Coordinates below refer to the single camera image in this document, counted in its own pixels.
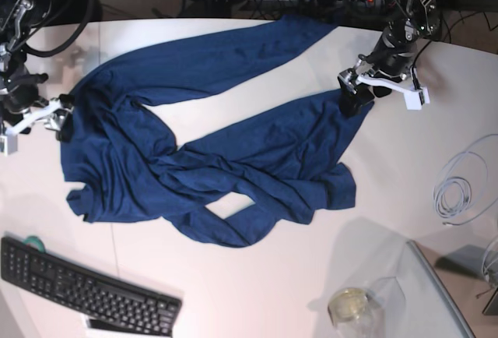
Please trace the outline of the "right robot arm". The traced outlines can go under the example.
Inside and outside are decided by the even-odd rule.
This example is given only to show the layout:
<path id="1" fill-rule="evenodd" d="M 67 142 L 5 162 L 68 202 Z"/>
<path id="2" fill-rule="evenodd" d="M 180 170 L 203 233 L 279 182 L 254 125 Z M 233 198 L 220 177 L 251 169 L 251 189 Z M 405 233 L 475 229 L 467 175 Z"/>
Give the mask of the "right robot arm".
<path id="1" fill-rule="evenodd" d="M 74 97 L 61 94 L 41 96 L 39 86 L 46 73 L 31 73 L 28 56 L 51 58 L 62 53 L 101 11 L 98 0 L 1 0 L 1 144 L 6 146 L 19 134 L 30 133 L 41 123 L 55 133 L 59 142 L 72 137 Z M 37 50 L 29 40 L 56 21 L 74 18 L 77 27 L 63 43 L 50 50 Z"/>

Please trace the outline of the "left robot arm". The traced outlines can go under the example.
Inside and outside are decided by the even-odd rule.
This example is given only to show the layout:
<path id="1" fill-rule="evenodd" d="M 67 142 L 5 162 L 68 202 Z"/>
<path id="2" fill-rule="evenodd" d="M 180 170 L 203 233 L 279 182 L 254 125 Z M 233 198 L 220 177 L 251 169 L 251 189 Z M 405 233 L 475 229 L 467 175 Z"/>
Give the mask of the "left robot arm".
<path id="1" fill-rule="evenodd" d="M 430 102 L 429 90 L 417 76 L 419 57 L 416 43 L 430 38 L 438 30 L 436 0 L 384 0 L 386 8 L 372 15 L 342 0 L 346 12 L 358 19 L 382 20 L 387 26 L 374 49 L 359 55 L 356 64 L 338 74 L 341 89 L 339 108 L 348 118 L 361 112 L 376 98 L 401 93 L 405 106 L 418 111 Z"/>

